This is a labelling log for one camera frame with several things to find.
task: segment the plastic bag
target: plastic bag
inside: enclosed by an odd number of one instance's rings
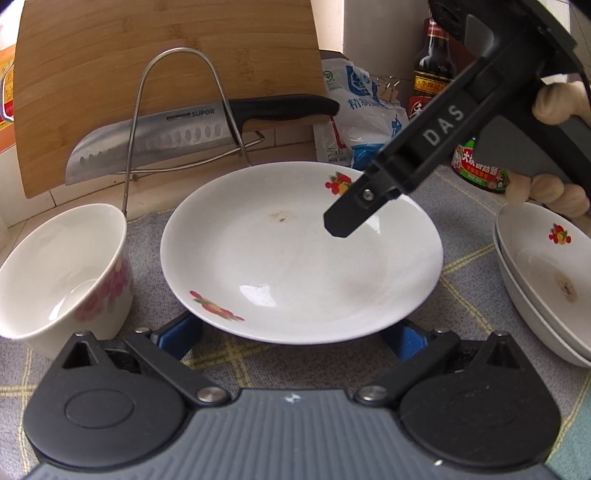
[[[351,166],[351,153],[342,141],[333,118],[323,124],[314,124],[314,144],[319,162]]]
[[[352,157],[351,166],[365,170],[375,154],[406,125],[408,115],[399,102],[378,97],[378,85],[368,73],[344,59],[322,61],[329,96],[340,105],[334,117],[337,133]]]

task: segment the fruit pattern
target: fruit pattern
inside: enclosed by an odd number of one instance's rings
[[[129,258],[124,253],[98,288],[74,312],[78,322],[91,322],[98,317],[105,308],[113,312],[115,300],[123,290],[131,284],[131,268]]]
[[[569,244],[573,240],[569,236],[569,232],[565,230],[562,226],[554,224],[551,234],[548,235],[548,238],[552,240],[555,244],[564,245]]]
[[[206,309],[208,312],[213,313],[214,315],[218,315],[226,320],[236,320],[238,322],[244,322],[244,319],[234,315],[230,310],[223,309],[216,305],[214,302],[209,301],[208,299],[204,299],[199,293],[196,291],[189,291],[189,293],[194,297],[197,303],[200,303],[201,306]]]
[[[333,195],[343,195],[347,190],[349,190],[351,184],[353,183],[353,180],[351,180],[347,175],[339,172],[336,172],[336,175],[331,175],[329,180],[330,181],[327,181],[324,186],[328,188],[333,193]]]

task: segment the black knife handle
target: black knife handle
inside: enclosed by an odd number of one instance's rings
[[[281,122],[313,115],[335,116],[339,112],[338,102],[303,93],[230,100],[229,103],[240,133],[248,120]]]

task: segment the kitchen knife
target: kitchen knife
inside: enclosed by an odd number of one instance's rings
[[[335,116],[339,104],[319,95],[279,95],[230,100],[242,133],[251,119],[286,121],[313,115]],[[66,165],[66,185],[125,171],[131,120],[100,127],[75,146]],[[222,102],[138,118],[132,168],[235,144]]]

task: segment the white bowl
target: white bowl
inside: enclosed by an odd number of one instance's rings
[[[94,203],[28,235],[0,268],[0,335],[54,358],[75,332],[113,338],[132,301],[127,222]]]
[[[558,355],[562,360],[565,360],[578,367],[591,368],[591,362],[584,359],[581,355],[575,352],[568,343],[548,325],[542,315],[538,313],[535,307],[525,296],[525,293],[519,287],[519,284],[511,274],[509,267],[505,261],[501,247],[499,246],[499,239],[497,236],[496,226],[493,229],[493,239],[495,243],[496,255],[499,261],[499,270],[501,277],[505,283],[505,288],[509,293],[515,308],[524,319],[531,331],[534,332],[537,338],[542,343]]]
[[[527,298],[566,343],[591,360],[591,239],[532,203],[505,205],[496,227],[509,270]],[[558,235],[556,228],[562,230]]]

